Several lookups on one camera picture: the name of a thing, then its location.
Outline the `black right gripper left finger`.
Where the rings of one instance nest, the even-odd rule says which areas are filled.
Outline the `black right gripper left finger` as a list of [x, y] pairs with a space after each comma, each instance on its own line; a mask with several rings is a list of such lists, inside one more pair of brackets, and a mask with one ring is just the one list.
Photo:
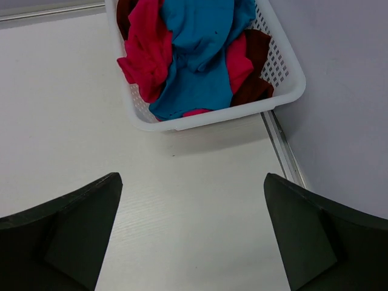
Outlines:
[[1, 218], [1, 290], [95, 290], [122, 193], [119, 173]]

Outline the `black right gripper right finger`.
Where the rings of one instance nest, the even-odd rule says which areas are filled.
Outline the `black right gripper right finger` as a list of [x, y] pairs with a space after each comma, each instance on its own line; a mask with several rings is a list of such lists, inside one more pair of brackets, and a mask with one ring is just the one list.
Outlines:
[[387, 290], [387, 220], [272, 173], [264, 196], [291, 290]]

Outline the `teal blue t shirt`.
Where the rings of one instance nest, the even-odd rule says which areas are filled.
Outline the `teal blue t shirt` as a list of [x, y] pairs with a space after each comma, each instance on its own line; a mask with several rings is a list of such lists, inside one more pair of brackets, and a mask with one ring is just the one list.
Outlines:
[[151, 113], [167, 121], [228, 108], [233, 93], [226, 51], [255, 19], [255, 2], [165, 1], [160, 13], [172, 33], [173, 61]]

